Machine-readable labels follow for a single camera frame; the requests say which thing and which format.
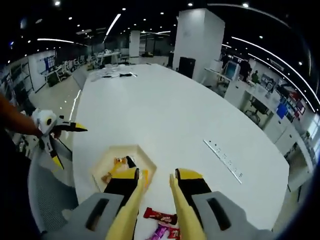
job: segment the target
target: cardboard tray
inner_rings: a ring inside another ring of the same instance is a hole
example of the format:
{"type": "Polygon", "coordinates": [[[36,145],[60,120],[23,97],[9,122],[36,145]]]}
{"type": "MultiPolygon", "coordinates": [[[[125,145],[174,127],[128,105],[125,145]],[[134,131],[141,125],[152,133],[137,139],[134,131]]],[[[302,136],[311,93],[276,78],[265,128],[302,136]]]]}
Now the cardboard tray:
{"type": "Polygon", "coordinates": [[[139,168],[140,176],[142,175],[143,170],[148,171],[145,190],[148,189],[157,170],[157,166],[151,161],[139,145],[114,145],[108,148],[108,150],[103,154],[101,160],[91,171],[95,183],[101,193],[103,193],[107,187],[107,184],[101,180],[101,177],[106,175],[114,167],[114,158],[123,158],[125,156],[130,156],[132,158],[136,167],[139,168]]]}

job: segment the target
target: red candy wrapper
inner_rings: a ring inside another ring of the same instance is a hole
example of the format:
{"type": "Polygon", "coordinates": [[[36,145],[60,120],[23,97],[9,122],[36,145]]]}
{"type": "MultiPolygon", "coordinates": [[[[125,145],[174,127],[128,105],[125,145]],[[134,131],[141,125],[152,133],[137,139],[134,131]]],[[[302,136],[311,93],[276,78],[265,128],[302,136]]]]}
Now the red candy wrapper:
{"type": "Polygon", "coordinates": [[[158,224],[158,228],[155,230],[154,234],[152,234],[152,236],[146,240],[159,240],[164,236],[167,230],[168,230],[168,227],[158,224]]]}
{"type": "Polygon", "coordinates": [[[173,228],[169,227],[169,236],[168,239],[180,239],[180,229],[179,228],[173,228]]]}
{"type": "Polygon", "coordinates": [[[151,218],[151,219],[155,219],[155,220],[164,222],[166,224],[172,224],[172,225],[176,225],[177,221],[178,221],[177,214],[173,214],[173,215],[172,214],[165,214],[162,212],[154,211],[154,210],[152,210],[151,207],[146,208],[143,217],[145,219],[151,218]]]}

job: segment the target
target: ruler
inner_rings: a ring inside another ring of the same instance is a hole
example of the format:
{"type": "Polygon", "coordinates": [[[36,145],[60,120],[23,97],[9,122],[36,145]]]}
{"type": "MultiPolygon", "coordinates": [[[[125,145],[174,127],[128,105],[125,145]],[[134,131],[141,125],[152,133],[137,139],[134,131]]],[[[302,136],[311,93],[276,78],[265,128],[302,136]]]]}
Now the ruler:
{"type": "Polygon", "coordinates": [[[238,167],[236,167],[225,151],[223,151],[218,144],[203,139],[203,142],[211,149],[211,151],[218,157],[218,159],[226,166],[226,168],[232,173],[232,175],[237,179],[237,181],[242,184],[241,178],[243,176],[242,172],[238,167]]]}

